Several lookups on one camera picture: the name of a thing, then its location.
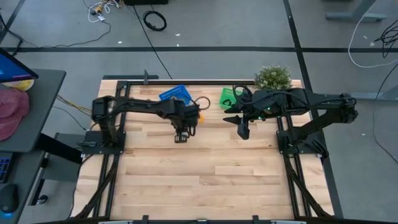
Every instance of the red hat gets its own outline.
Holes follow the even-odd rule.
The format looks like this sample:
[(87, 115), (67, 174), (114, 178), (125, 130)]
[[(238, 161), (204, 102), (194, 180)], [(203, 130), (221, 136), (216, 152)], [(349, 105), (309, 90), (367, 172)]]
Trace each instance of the red hat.
[(29, 112), (29, 97), (17, 89), (0, 90), (0, 141), (9, 138)]

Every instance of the wooden table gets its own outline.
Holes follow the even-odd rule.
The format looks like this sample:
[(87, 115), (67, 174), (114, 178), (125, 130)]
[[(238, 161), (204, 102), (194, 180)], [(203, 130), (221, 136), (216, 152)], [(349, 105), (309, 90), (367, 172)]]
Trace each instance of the wooden table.
[[(114, 95), (116, 83), (103, 80), (98, 96)], [(293, 86), (301, 87), (300, 80), (294, 80)], [(132, 86), (130, 97), (159, 100), (160, 93), (173, 87)], [(293, 219), (284, 161), (277, 149), (276, 119), (250, 123), (250, 139), (242, 140), (237, 126), (222, 120), (231, 116), (218, 103), (223, 87), (231, 88), (186, 86), (193, 99), (207, 96), (211, 106), (203, 111), (205, 122), (198, 125), (196, 136), (185, 144), (174, 143), (169, 120), (153, 114), (127, 114), (126, 147), (119, 161), (111, 220), (140, 220), (143, 215), (151, 220), (251, 220), (253, 215), (266, 220)], [(308, 113), (292, 119), (295, 126), (310, 121)], [(93, 156), (81, 168), (72, 216), (94, 194), (102, 158)], [(301, 162), (307, 188), (333, 214), (320, 159), (302, 154)], [(296, 192), (303, 215), (297, 187)]]

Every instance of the white cable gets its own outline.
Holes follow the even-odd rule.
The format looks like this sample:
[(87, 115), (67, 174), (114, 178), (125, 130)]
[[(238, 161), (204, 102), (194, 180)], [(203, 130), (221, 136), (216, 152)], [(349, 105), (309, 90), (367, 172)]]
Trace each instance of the white cable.
[(373, 7), (373, 5), (363, 14), (362, 18), (361, 18), (361, 19), (359, 20), (359, 22), (357, 23), (357, 25), (356, 25), (356, 27), (355, 27), (355, 29), (354, 29), (353, 35), (352, 35), (352, 37), (351, 37), (351, 40), (350, 40), (350, 42), (349, 42), (349, 46), (348, 46), (348, 56), (349, 56), (349, 58), (351, 59), (351, 61), (354, 63), (354, 65), (358, 66), (359, 68), (376, 68), (376, 67), (391, 65), (391, 64), (393, 64), (393, 63), (398, 62), (398, 59), (396, 59), (396, 60), (393, 60), (392, 62), (385, 63), (385, 64), (365, 66), (365, 65), (358, 65), (358, 64), (354, 61), (354, 59), (352, 58), (352, 56), (351, 56), (351, 52), (350, 52), (349, 50), (350, 50), (350, 48), (351, 48), (351, 44), (353, 43), (356, 29), (358, 28), (359, 24), (362, 22), (363, 18), (365, 18), (365, 15), (371, 10), (372, 7)]
[[(90, 8), (88, 9), (88, 22), (95, 23), (95, 22), (101, 21), (101, 19), (97, 19), (97, 20), (95, 20), (95, 21), (92, 21), (92, 20), (90, 19), (90, 16), (91, 16), (91, 12), (93, 11), (92, 8), (93, 8), (94, 6), (97, 6), (97, 5), (101, 4), (102, 2), (103, 2), (103, 0), (101, 0), (99, 3), (96, 3), (96, 4), (92, 5), (92, 6), (90, 6)], [(107, 2), (107, 3), (104, 5), (105, 12), (108, 13), (108, 14), (111, 12), (111, 8), (110, 8), (109, 6), (114, 6), (114, 4), (113, 4), (113, 3), (110, 3), (110, 2)]]

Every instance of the computer monitor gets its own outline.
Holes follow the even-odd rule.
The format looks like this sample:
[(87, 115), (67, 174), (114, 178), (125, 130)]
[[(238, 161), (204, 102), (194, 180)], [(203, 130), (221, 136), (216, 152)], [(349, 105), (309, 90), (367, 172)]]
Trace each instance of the computer monitor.
[(39, 78), (39, 76), (0, 48), (0, 83), (33, 78)]

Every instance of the potted plant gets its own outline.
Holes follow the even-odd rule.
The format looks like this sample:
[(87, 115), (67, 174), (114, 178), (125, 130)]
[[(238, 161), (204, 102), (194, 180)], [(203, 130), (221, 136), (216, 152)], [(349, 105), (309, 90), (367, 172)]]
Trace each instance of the potted plant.
[(263, 66), (259, 73), (255, 73), (254, 83), (260, 90), (284, 90), (292, 87), (290, 70), (281, 66)]

